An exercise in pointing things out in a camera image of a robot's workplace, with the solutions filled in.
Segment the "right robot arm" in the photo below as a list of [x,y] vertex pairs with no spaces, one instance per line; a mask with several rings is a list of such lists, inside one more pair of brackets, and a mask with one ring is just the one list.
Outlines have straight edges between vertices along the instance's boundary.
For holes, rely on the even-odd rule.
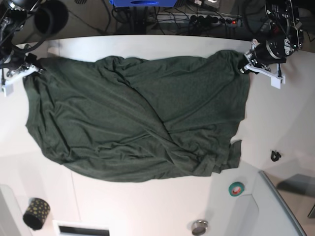
[[[23,49],[12,43],[14,34],[20,31],[26,21],[43,13],[47,16],[48,26],[41,39],[31,47]],[[0,68],[18,70],[25,64],[26,54],[36,50],[50,36],[54,16],[51,10],[42,6],[40,0],[3,0],[0,3]]]

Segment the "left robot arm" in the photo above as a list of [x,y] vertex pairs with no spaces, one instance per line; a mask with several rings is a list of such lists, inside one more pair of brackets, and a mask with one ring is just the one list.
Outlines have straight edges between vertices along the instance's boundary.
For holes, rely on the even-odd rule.
[[277,76],[281,76],[281,64],[288,56],[303,46],[302,23],[299,20],[298,6],[291,0],[267,0],[265,13],[270,31],[264,40],[251,41],[251,49],[244,54],[238,68],[241,73],[269,73],[269,66],[278,66]]

